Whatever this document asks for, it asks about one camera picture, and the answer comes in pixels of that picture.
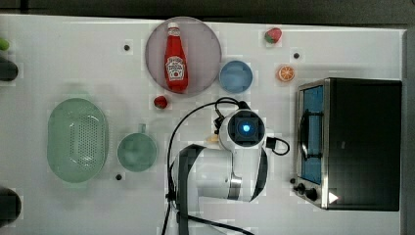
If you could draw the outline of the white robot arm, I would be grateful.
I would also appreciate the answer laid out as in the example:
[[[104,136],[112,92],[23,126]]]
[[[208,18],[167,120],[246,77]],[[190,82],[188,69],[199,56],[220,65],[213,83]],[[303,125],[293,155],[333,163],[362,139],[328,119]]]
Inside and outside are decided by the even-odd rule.
[[[250,109],[224,118],[217,149],[192,144],[173,162],[178,235],[219,235],[218,225],[202,222],[201,197],[250,202],[265,188],[268,158],[265,125]]]

